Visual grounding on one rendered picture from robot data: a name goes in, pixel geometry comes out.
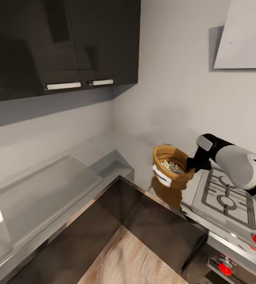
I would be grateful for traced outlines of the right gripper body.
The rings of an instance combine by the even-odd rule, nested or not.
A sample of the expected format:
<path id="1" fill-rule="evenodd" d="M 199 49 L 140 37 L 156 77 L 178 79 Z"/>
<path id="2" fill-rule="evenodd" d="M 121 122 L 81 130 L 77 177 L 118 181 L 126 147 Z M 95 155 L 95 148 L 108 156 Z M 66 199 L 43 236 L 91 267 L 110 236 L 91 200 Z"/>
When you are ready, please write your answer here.
<path id="1" fill-rule="evenodd" d="M 196 154 L 194 158 L 187 158 L 187 168 L 199 168 L 199 169 L 207 169 L 211 170 L 211 160 L 201 160 L 199 159 Z"/>

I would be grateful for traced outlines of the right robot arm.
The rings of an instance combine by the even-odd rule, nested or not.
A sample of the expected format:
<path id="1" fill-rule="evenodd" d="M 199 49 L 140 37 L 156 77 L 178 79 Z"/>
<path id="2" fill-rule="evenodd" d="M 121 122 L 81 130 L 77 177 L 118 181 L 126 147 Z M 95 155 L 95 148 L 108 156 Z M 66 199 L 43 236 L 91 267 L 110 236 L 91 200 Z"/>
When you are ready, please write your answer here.
<path id="1" fill-rule="evenodd" d="M 195 168 L 195 173 L 200 169 L 211 170 L 212 160 L 234 186 L 246 190 L 256 200 L 256 153 L 212 134 L 200 135 L 196 144 L 199 148 L 194 158 L 187 158 L 187 168 Z"/>

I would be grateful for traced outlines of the popcorn bag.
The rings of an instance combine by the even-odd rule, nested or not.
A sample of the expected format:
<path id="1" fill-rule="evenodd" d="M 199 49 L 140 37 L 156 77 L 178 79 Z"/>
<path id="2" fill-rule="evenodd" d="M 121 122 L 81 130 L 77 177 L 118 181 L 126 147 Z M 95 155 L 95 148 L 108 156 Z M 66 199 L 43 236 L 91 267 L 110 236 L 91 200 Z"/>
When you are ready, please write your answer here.
<path id="1" fill-rule="evenodd" d="M 186 152 L 182 152 L 176 147 L 163 145 L 158 146 L 153 151 L 153 170 L 155 177 L 160 181 L 164 187 L 186 190 L 187 183 L 193 179 L 195 174 L 195 168 L 187 168 Z M 168 169 L 162 163 L 167 162 L 177 166 L 182 173 L 176 173 Z"/>

